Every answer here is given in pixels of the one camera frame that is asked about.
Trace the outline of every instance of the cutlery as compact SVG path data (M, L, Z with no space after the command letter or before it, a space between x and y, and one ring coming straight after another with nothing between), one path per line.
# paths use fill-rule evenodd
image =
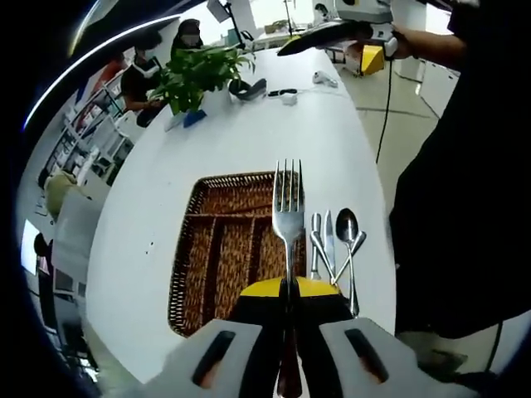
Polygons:
M330 271L332 280L335 276L335 250L334 250L334 226L332 225L332 212L330 210L326 211L324 216L324 226L323 226L323 237L324 237L324 253L329 259Z
M321 215L319 213L314 213L312 215L312 232L313 231L321 231ZM317 266L318 262L319 257L317 254L317 247L315 247L315 245L312 245L312 268L309 271L310 279L321 280L321 275L319 275L319 268Z
M288 299L294 281L293 252L295 241L304 233L304 190L302 185L302 165L299 161L299 179L295 186L295 161L291 160L291 172L287 172L287 160L284 171L279 171L276 163L273 181L273 231L284 241L285 269Z
M359 314L358 296L356 295L356 285L354 283L354 262L352 250L356 236L359 232L358 220L352 211L344 208L339 212L336 220L336 233L339 240L341 240L348 249L348 258L350 260L350 291L348 294L348 308L350 313L356 318Z
M351 256L354 256L356 253L358 253L358 250L360 247L362 247L363 242L367 238L367 234L363 231L360 231L358 233L358 236L356 236L356 241L354 242L353 250L350 252ZM343 262L343 265L341 266L341 269L339 272L335 275L335 278L330 282L330 284L336 284L341 278L341 275L343 275L343 272L347 268L347 266L350 264L350 258L347 257L345 261Z
M326 266L326 270L329 272L330 278L333 278L334 274L332 274L332 270L330 269L329 258L327 257L326 253L324 253L323 241L321 240L320 233L317 231L311 231L309 233L309 239L312 241L312 244L317 249L317 253L319 253L319 257L324 262L324 265Z
M291 161L290 181L288 184L287 160L284 171L279 171L276 163L275 180L273 181L273 231L284 241L285 268L287 287L287 310L293 311L291 295L294 289L293 253L297 239L304 234L304 190L302 185L302 166L299 161L299 178L295 186L295 161ZM284 336L284 355L280 362L278 395L298 397L302 394L299 366L297 362L297 341L294 325L286 326Z

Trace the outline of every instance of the knife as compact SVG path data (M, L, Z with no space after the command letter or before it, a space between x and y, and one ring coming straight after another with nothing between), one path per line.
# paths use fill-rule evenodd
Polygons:
M329 259L330 270L335 276L334 225L332 224L332 212L330 210L327 210L324 215L323 237L324 253Z

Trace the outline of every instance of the woven basket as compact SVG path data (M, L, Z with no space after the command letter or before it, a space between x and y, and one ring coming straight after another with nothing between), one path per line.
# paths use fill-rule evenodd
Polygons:
M192 190L169 293L171 329L188 337L227 318L240 292L285 275L285 247L273 232L273 172L208 177ZM306 248L295 245L295 274L306 275Z

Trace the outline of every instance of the window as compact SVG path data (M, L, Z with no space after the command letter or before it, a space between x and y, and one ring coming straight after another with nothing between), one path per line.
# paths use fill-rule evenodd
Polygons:
M250 0L252 16L257 28L270 25L275 21L288 19L284 0ZM311 0L288 0L291 21L296 25L314 21L314 7Z

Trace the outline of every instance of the fork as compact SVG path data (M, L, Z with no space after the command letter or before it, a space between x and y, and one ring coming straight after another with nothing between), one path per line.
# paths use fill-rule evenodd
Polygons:
M299 365L297 362L297 342L293 324L293 314L290 305L292 287L294 284L293 256L297 239L304 234L304 190L302 186L302 166L299 160L299 178L295 190L295 160L291 160L289 191L287 160L284 161L284 172L279 172L279 162L276 163L275 180L273 181L273 231L284 241L285 269L287 282L288 315L285 329L284 354L280 363L279 396L296 397L302 395Z
M284 161L283 172L279 172L279 162L276 162L275 180L273 182L273 231L284 241L286 281L288 285L288 297L290 297L290 286L294 283L294 246L297 239L304 233L304 189L302 185L302 165L300 160L299 179L296 190L295 160L291 160L289 192L286 189L288 177L286 168L287 160Z

